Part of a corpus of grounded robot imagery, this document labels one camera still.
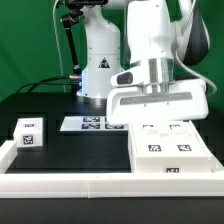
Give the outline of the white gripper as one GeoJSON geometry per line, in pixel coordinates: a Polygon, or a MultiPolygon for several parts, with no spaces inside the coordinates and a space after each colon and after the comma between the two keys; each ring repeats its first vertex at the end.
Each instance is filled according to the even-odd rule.
{"type": "Polygon", "coordinates": [[[209,113],[199,79],[176,81],[166,93],[144,94],[140,87],[113,89],[106,116],[111,125],[204,119],[209,113]]]}

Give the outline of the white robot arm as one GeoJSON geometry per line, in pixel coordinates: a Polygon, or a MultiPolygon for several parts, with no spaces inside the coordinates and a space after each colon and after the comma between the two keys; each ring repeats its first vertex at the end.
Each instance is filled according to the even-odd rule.
{"type": "Polygon", "coordinates": [[[100,6],[83,8],[87,66],[80,95],[104,100],[109,123],[192,120],[208,115],[205,82],[174,78],[175,65],[196,65],[210,48],[198,4],[178,2],[182,18],[172,22],[165,0],[108,0],[109,7],[127,10],[127,69],[120,65],[119,29],[104,19],[100,6]]]}

